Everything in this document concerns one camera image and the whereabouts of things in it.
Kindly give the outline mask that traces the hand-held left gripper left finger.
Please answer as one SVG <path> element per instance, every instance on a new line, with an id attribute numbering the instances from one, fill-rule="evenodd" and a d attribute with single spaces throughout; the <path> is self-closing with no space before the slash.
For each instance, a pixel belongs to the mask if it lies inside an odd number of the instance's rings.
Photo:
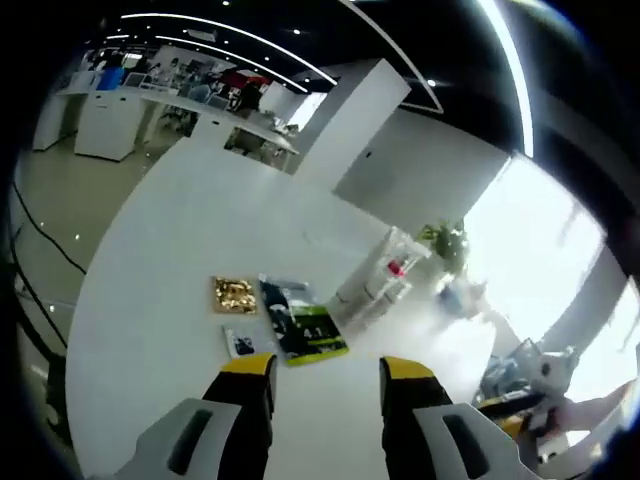
<path id="1" fill-rule="evenodd" d="M 144 431 L 119 479 L 262 479 L 273 441 L 277 361 L 235 358 L 201 398 L 177 404 Z"/>

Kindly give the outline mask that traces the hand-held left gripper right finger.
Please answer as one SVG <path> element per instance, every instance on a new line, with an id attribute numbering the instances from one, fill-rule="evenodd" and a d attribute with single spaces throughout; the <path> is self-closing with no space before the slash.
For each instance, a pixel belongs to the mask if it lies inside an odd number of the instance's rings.
<path id="1" fill-rule="evenodd" d="M 383 356 L 381 443 L 391 479 L 535 479 L 509 433 L 454 403 L 423 364 Z"/>

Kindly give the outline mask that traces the person's right hand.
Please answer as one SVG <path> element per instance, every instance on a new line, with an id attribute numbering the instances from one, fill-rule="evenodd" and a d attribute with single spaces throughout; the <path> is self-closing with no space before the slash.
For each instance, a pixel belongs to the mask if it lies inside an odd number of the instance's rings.
<path id="1" fill-rule="evenodd" d="M 554 432 L 590 431 L 593 429 L 591 401 L 575 402 L 563 398 L 552 414 L 552 427 Z"/>

